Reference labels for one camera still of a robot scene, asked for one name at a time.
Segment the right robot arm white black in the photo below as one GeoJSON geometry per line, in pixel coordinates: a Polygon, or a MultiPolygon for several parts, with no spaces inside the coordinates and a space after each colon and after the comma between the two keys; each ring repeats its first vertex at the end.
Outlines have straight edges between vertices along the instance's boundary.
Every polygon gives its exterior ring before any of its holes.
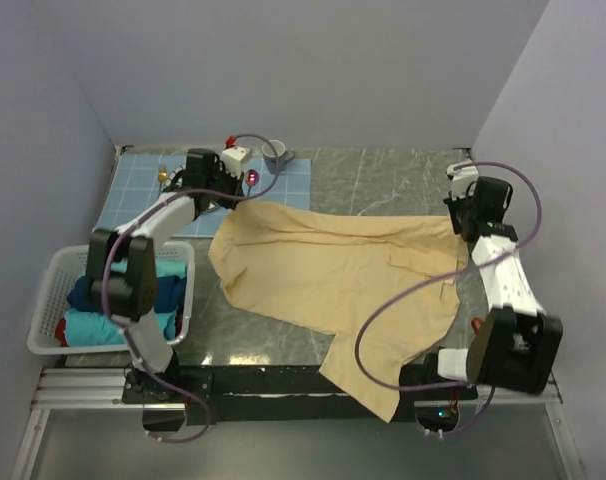
{"type": "Polygon", "coordinates": [[[458,381],[539,395],[551,374],[563,326],[536,299],[516,251],[516,230],[504,222],[512,185],[472,170],[448,177],[452,185],[444,203],[471,261],[483,266],[488,314],[475,324],[469,347],[438,352],[437,364],[420,375],[422,390],[443,398],[458,381]]]}

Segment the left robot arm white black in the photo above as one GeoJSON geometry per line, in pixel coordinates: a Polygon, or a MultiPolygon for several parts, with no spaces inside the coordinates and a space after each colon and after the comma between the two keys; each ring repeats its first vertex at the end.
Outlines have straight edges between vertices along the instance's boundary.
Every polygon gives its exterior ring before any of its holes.
{"type": "Polygon", "coordinates": [[[158,294],[156,253],[213,202],[233,209],[244,198],[244,167],[252,151],[190,149],[184,168],[143,213],[116,229],[91,234],[86,263],[88,300],[116,325],[146,390],[161,402],[180,393],[178,360],[154,313],[158,294]]]}

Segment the cream yellow t shirt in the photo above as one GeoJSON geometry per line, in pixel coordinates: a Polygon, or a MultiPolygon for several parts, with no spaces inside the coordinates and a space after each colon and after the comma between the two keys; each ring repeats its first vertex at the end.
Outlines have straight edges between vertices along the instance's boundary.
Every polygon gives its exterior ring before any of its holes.
{"type": "Polygon", "coordinates": [[[445,216],[334,216],[251,200],[209,259],[228,302],[332,337],[321,374],[384,421],[401,368],[442,340],[467,248],[445,216]]]}

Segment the blue checked placemat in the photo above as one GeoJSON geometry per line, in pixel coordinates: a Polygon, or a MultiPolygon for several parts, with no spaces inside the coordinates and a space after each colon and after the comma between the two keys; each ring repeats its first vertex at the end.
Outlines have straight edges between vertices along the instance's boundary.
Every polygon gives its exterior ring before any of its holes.
{"type": "MultiPolygon", "coordinates": [[[[95,227],[114,229],[134,219],[150,207],[159,196],[158,167],[165,166],[169,183],[175,171],[181,169],[186,160],[186,151],[170,154],[125,153],[120,156],[102,212],[95,227]]],[[[311,206],[311,167],[308,158],[295,158],[280,172],[276,184],[259,200],[272,201],[301,210],[311,206]]],[[[268,171],[262,157],[254,157],[245,170],[258,173],[258,185],[251,194],[267,188],[274,175],[268,171]]],[[[202,214],[195,222],[179,231],[179,238],[212,238],[231,210],[214,208],[202,214]]]]}

